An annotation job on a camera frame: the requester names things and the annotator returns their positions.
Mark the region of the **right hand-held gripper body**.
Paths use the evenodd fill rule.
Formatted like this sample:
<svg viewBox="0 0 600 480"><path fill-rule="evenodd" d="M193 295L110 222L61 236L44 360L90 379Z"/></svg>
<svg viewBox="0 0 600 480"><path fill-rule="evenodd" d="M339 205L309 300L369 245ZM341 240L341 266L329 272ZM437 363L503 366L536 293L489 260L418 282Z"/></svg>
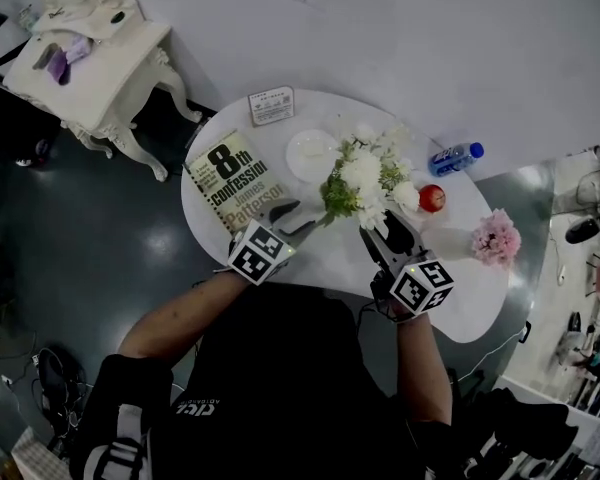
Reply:
<svg viewBox="0 0 600 480"><path fill-rule="evenodd" d="M375 309L389 320L413 320L447 299L455 281L437 258L416 257L392 272L382 268L370 287Z"/></svg>

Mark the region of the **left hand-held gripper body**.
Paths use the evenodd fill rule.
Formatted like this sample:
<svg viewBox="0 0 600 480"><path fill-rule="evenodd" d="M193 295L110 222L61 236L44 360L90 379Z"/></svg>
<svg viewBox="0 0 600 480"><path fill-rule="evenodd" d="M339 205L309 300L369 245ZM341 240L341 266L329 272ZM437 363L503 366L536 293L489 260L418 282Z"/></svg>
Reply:
<svg viewBox="0 0 600 480"><path fill-rule="evenodd" d="M254 285L261 285L283 268L296 249L252 219L235 235L228 266Z"/></svg>

